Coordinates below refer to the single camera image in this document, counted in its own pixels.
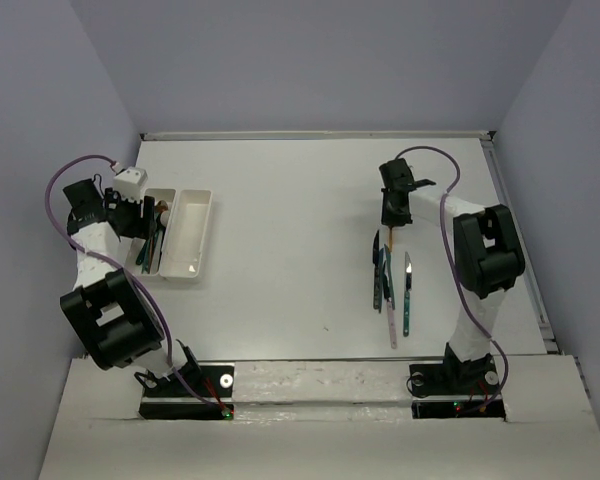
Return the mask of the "knife with pink handle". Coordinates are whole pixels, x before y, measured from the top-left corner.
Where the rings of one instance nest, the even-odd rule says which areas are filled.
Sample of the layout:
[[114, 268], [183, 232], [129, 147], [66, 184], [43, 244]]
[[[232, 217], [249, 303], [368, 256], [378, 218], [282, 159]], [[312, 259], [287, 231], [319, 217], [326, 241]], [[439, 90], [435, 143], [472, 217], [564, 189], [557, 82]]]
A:
[[389, 304], [385, 302], [387, 321], [388, 321], [388, 330], [389, 330], [389, 340], [390, 347], [395, 350], [397, 348], [397, 332], [395, 326], [395, 309], [391, 309]]

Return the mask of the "beige plastic spoon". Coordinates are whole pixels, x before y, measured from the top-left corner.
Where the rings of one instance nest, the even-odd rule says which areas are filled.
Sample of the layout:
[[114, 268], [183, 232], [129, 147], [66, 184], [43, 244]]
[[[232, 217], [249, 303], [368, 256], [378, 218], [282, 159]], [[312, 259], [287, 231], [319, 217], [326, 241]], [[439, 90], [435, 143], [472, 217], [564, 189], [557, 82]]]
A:
[[163, 227], [167, 227], [169, 223], [170, 213], [168, 211], [162, 212], [159, 217], [160, 224]]

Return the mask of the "white right container tray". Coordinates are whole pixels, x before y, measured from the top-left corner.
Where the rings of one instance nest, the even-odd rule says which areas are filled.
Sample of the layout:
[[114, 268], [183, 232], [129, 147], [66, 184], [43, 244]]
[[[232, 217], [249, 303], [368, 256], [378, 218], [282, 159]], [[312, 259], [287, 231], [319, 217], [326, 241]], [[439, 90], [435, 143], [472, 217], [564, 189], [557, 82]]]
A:
[[210, 190], [177, 192], [160, 260], [162, 278], [187, 283], [200, 279], [212, 199]]

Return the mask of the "teal plastic spoon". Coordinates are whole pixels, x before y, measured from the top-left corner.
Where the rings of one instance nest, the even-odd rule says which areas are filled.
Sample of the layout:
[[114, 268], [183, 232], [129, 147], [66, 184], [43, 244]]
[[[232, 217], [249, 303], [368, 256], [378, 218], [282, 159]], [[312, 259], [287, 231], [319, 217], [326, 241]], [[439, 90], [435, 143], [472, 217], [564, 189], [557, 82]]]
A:
[[150, 239], [145, 241], [135, 260], [135, 264], [141, 266], [146, 271], [150, 270], [151, 257], [153, 256], [153, 250], [155, 246], [154, 238], [159, 228], [161, 227], [158, 227], [154, 235]]

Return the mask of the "copper metal spoon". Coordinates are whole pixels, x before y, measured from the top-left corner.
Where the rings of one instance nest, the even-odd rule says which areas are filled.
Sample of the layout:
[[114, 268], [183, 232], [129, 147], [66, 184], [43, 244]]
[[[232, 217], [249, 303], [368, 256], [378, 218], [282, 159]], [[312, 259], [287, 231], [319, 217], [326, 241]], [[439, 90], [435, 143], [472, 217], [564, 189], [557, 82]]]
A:
[[157, 211], [159, 212], [163, 212], [163, 211], [167, 211], [169, 209], [169, 205], [166, 201], [164, 200], [160, 200], [156, 205], [155, 208]]

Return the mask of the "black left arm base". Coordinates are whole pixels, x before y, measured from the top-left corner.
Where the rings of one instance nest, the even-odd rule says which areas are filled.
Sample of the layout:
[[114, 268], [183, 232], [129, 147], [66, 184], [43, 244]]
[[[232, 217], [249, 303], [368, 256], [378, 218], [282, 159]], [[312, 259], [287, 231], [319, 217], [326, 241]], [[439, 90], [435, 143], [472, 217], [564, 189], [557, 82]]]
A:
[[148, 370], [134, 374], [142, 391], [139, 416], [161, 421], [232, 420], [235, 365], [199, 362], [188, 346], [178, 343], [185, 361], [176, 374], [158, 377]]

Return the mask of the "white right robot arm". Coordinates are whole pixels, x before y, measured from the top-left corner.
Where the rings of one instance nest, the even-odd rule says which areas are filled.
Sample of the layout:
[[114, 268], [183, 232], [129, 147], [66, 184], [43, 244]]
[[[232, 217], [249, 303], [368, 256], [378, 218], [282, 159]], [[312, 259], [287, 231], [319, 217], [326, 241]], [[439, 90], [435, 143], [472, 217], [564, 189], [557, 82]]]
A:
[[439, 227], [460, 309], [456, 327], [437, 364], [417, 364], [409, 382], [418, 397], [460, 394], [485, 382], [503, 385], [493, 356], [503, 348], [493, 336], [506, 294], [525, 271], [526, 263], [510, 209], [484, 206], [439, 188], [430, 179], [417, 180], [398, 156], [379, 168], [382, 178], [381, 223], [392, 229], [415, 217]]

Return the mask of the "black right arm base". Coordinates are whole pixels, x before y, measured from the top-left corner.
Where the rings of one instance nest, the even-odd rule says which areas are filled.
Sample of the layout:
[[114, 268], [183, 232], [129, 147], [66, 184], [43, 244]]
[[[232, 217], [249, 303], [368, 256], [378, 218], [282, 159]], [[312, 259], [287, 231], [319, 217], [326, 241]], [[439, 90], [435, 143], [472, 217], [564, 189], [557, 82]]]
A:
[[506, 419], [491, 354], [460, 361], [447, 345], [441, 361], [410, 365], [405, 386], [415, 419]]

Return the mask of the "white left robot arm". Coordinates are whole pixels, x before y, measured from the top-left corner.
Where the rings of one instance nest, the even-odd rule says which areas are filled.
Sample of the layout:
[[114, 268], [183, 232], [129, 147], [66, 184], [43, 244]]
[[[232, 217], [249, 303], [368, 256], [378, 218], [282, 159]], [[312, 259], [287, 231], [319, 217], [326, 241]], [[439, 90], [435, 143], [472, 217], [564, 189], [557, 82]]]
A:
[[100, 190], [92, 179], [64, 187], [70, 205], [64, 234], [76, 252], [77, 279], [60, 308], [86, 352], [102, 370], [137, 364], [139, 383], [153, 394], [197, 395], [203, 371], [188, 346], [173, 357], [174, 339], [137, 278], [116, 260], [123, 240], [157, 245], [164, 207], [152, 196], [138, 202]]

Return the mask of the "knife with teal handle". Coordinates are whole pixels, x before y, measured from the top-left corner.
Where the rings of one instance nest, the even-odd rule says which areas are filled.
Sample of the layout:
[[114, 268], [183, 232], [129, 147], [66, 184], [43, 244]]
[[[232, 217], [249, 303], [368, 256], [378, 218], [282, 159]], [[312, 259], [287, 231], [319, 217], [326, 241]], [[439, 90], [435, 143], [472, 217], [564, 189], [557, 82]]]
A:
[[408, 252], [404, 254], [404, 293], [403, 293], [403, 336], [410, 335], [412, 261]]

